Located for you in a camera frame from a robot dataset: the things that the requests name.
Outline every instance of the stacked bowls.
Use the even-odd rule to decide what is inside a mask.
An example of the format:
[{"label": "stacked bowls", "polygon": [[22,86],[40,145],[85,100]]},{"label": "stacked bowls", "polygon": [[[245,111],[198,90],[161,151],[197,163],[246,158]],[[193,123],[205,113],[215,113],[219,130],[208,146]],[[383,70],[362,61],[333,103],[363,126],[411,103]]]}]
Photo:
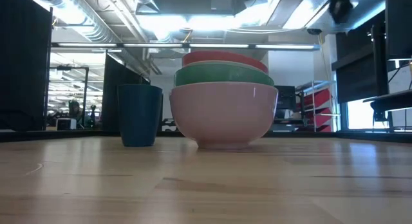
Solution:
[{"label": "stacked bowls", "polygon": [[278,91],[261,62],[223,51],[185,55],[174,76],[178,129],[200,148],[239,149],[270,128]]}]

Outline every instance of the wood grain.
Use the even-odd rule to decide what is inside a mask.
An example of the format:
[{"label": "wood grain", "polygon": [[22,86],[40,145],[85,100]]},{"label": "wood grain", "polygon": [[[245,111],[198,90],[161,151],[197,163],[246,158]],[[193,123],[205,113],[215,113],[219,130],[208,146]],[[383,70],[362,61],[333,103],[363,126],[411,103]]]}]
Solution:
[{"label": "wood grain", "polygon": [[0,223],[411,223],[412,145],[265,138],[0,144]]}]

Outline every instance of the window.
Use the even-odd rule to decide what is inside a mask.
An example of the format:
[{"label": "window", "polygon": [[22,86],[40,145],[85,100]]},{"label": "window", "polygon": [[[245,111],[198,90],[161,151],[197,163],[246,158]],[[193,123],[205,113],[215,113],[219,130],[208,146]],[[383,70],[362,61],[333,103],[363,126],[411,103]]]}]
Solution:
[{"label": "window", "polygon": [[375,122],[373,125],[371,102],[363,102],[365,99],[348,102],[349,129],[389,128],[388,122]]}]

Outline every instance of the ceiling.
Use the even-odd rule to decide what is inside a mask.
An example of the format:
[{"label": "ceiling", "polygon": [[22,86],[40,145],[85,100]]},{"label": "ceiling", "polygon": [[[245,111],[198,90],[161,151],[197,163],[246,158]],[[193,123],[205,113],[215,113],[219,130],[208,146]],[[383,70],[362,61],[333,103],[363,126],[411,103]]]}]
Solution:
[{"label": "ceiling", "polygon": [[[287,42],[290,44],[314,44],[317,38],[309,35],[305,29],[300,29],[310,23],[307,28],[320,28],[324,33],[347,32],[355,28],[365,19],[373,16],[375,10],[382,9],[384,0],[351,0],[356,7],[348,22],[336,25],[327,12],[328,0],[268,0],[266,4],[249,3],[248,8],[236,15],[233,19],[240,22],[239,28],[216,29],[217,26],[225,26],[225,22],[213,21],[207,23],[207,19],[201,19],[196,24],[201,26],[199,30],[190,33],[181,28],[171,29],[176,26],[172,16],[157,21],[154,16],[136,16],[136,0],[84,0],[94,12],[108,25],[116,36],[123,42],[156,42],[159,39],[158,30],[170,30],[169,34],[174,42],[182,42],[187,39],[194,43],[271,43]],[[287,30],[285,27],[299,28]],[[58,21],[53,31],[53,42],[83,42],[88,41],[73,28],[67,27]],[[136,58],[142,58],[144,52],[130,49]],[[260,60],[265,50],[227,50],[234,51]],[[156,50],[152,51],[151,58],[161,74],[170,74],[181,67],[181,58],[188,50]]]}]

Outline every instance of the wooden table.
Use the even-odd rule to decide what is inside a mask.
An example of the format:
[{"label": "wooden table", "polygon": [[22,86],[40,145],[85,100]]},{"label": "wooden table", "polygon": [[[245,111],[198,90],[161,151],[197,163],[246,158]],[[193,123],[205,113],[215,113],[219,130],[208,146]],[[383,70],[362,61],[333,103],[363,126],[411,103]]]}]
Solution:
[{"label": "wooden table", "polygon": [[412,223],[412,145],[265,138],[0,144],[0,223]]}]

